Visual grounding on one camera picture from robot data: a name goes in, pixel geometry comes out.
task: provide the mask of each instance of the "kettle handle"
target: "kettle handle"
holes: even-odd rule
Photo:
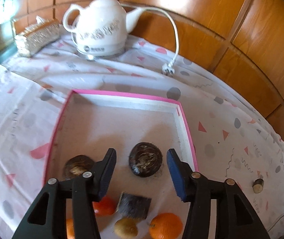
[[[77,5],[77,4],[71,4],[70,8],[66,10],[64,16],[63,16],[63,20],[62,20],[62,24],[63,24],[63,27],[68,31],[68,32],[76,32],[76,28],[70,28],[69,27],[69,24],[67,22],[68,18],[69,18],[69,15],[72,11],[75,11],[75,10],[79,10],[80,11],[80,14],[81,12],[84,10],[84,8],[82,8],[80,5]]]

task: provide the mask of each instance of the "kettle spout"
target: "kettle spout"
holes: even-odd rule
[[[133,31],[138,23],[141,14],[146,11],[144,8],[136,8],[126,14],[126,31],[130,33]]]

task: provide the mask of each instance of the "metal screw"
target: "metal screw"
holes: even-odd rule
[[[84,178],[90,178],[90,177],[92,176],[92,172],[84,172],[84,173],[82,174],[82,176],[83,176]]]
[[[191,176],[192,178],[198,179],[200,178],[201,174],[199,172],[192,172]]]
[[[52,184],[55,184],[57,182],[57,179],[56,178],[51,178],[48,180],[48,184],[52,185]]]
[[[231,186],[235,185],[235,181],[233,179],[227,179],[226,183]]]

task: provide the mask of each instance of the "white electric kettle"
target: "white electric kettle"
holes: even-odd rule
[[[68,17],[79,10],[76,27],[70,28]],[[86,8],[71,4],[63,17],[63,26],[75,33],[78,51],[88,59],[110,56],[124,51],[128,33],[136,26],[146,8],[137,8],[129,13],[117,0],[94,0]]]

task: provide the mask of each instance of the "wooden wall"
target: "wooden wall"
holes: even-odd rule
[[[71,3],[85,7],[92,0],[15,1],[18,33],[34,23],[36,15],[62,20]],[[180,54],[239,92],[284,140],[284,0],[119,1],[170,11]],[[144,13],[132,34],[175,50],[173,28],[157,14]]]

